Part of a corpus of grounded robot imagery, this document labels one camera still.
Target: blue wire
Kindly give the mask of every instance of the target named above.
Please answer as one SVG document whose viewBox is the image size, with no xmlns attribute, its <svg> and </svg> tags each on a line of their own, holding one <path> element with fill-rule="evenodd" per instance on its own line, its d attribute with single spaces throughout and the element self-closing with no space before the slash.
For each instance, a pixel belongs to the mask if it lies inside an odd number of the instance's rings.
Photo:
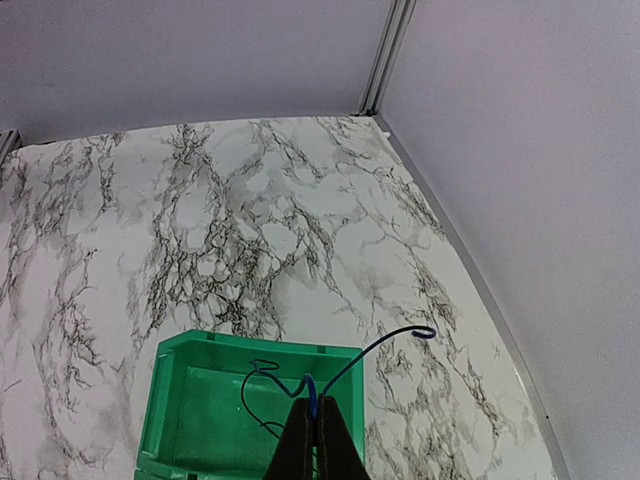
<svg viewBox="0 0 640 480">
<path fill-rule="evenodd" d="M 296 398 L 298 395 L 302 393 L 302 391 L 304 390 L 304 387 L 306 386 L 307 389 L 309 390 L 309 401 L 311 402 L 312 418 L 316 419 L 318 417 L 318 393 L 316 389 L 316 382 L 313 380 L 313 377 L 311 375 L 309 375 L 308 373 L 305 373 L 304 377 L 302 378 L 302 380 L 300 380 L 300 383 L 298 384 L 298 388 L 296 388 L 294 391 L 291 391 L 287 388 L 287 386 L 284 383 L 282 383 L 282 381 L 278 377 L 276 377 L 273 373 L 269 372 L 269 370 L 275 370 L 275 368 L 259 367 L 258 362 L 268 363 L 270 365 L 273 365 L 274 362 L 269 362 L 268 360 L 255 359 L 255 360 L 251 360 L 250 363 L 251 365 L 253 365 L 253 368 L 256 371 L 256 373 L 273 380 L 273 382 L 278 387 L 280 387 L 280 389 L 288 397 Z"/>
<path fill-rule="evenodd" d="M 435 338 L 435 336 L 436 336 L 436 331 L 433 328 L 425 327 L 425 326 L 422 326 L 422 325 L 411 325 L 409 327 L 402 327 L 402 328 L 398 328 L 397 330 L 394 330 L 391 333 L 387 333 L 385 336 L 380 337 L 378 340 L 376 340 L 371 345 L 369 345 L 367 348 L 365 348 L 362 352 L 360 352 L 356 357 L 354 357 L 353 360 L 351 360 L 349 363 L 347 363 L 342 370 L 340 370 L 331 380 L 329 380 L 329 383 L 327 383 L 327 385 L 324 387 L 324 390 L 322 390 L 322 394 L 321 395 L 323 397 L 326 396 L 327 393 L 329 392 L 329 390 L 331 389 L 331 387 L 333 387 L 333 385 L 338 380 L 340 380 L 340 378 L 342 378 L 342 376 L 345 373 L 347 373 L 349 370 L 351 370 L 353 368 L 353 366 L 356 363 L 358 363 L 360 360 L 362 360 L 364 358 L 364 356 L 367 353 L 369 353 L 371 350 L 376 348 L 381 343 L 386 342 L 391 337 L 395 337 L 396 335 L 398 335 L 400 333 L 409 332 L 411 330 L 413 330 L 411 332 L 411 335 L 413 335 L 416 338 L 420 338 L 422 340 L 431 340 L 432 338 Z M 417 330 L 422 330 L 422 331 L 428 332 L 428 333 L 420 333 Z"/>
<path fill-rule="evenodd" d="M 360 352 L 356 357 L 354 357 L 349 363 L 347 363 L 342 368 L 342 370 L 340 370 L 331 380 L 329 380 L 329 383 L 327 383 L 327 385 L 324 387 L 320 395 L 326 396 L 329 390 L 331 389 L 331 387 L 333 387 L 333 385 L 338 380 L 340 380 L 340 378 L 342 378 L 343 375 L 345 375 L 349 370 L 351 370 L 353 366 L 356 363 L 358 363 L 360 360 L 362 360 L 364 356 L 367 355 L 371 350 L 376 348 L 381 343 L 386 342 L 391 337 L 395 337 L 400 333 L 404 333 L 408 331 L 411 331 L 411 334 L 414 337 L 420 338 L 422 340 L 430 340 L 432 338 L 435 338 L 436 336 L 436 331 L 433 328 L 426 327 L 423 325 L 411 325 L 409 327 L 398 328 L 397 330 L 387 333 L 383 337 L 380 337 L 378 340 L 373 342 L 371 345 L 365 348 L 362 352 Z M 267 367 L 258 366 L 258 362 L 266 363 Z M 273 380 L 273 382 L 290 398 L 296 398 L 298 395 L 302 393 L 302 391 L 304 390 L 304 387 L 306 386 L 309 391 L 309 401 L 311 403 L 311 418 L 313 418 L 314 420 L 318 418 L 318 394 L 316 391 L 316 383 L 313 380 L 313 377 L 311 375 L 309 375 L 308 373 L 305 373 L 302 380 L 300 380 L 298 387 L 294 391 L 291 391 L 287 388 L 287 386 L 284 383 L 282 383 L 282 381 L 278 377 L 276 377 L 273 373 L 269 371 L 269 370 L 277 369 L 277 364 L 275 362 L 271 362 L 269 360 L 255 359 L 251 361 L 251 364 L 253 365 L 253 368 L 256 371 L 256 373 Z"/>
</svg>

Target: green plastic bin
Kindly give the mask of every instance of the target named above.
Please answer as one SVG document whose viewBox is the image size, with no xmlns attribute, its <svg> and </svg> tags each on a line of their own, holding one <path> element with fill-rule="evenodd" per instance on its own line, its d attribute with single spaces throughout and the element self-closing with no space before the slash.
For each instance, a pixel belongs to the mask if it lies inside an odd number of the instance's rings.
<svg viewBox="0 0 640 480">
<path fill-rule="evenodd" d="M 294 389 L 310 373 L 319 391 L 359 348 L 304 345 L 199 330 L 158 346 L 135 480 L 261 478 L 277 439 L 249 416 L 240 387 L 256 358 L 280 364 L 275 372 Z M 359 362 L 331 389 L 364 460 L 364 379 Z M 271 380 L 253 375 L 245 388 L 262 421 L 285 423 L 293 400 Z"/>
</svg>

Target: marble surface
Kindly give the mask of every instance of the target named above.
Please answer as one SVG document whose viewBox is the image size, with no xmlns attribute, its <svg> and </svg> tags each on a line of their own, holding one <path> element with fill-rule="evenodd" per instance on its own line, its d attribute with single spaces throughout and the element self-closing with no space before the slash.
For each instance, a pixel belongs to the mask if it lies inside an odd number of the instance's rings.
<svg viewBox="0 0 640 480">
<path fill-rule="evenodd" d="M 367 118 L 23 148 L 0 166 L 0 478 L 131 478 L 157 344 L 364 346 L 372 478 L 553 479 L 513 363 Z"/>
</svg>

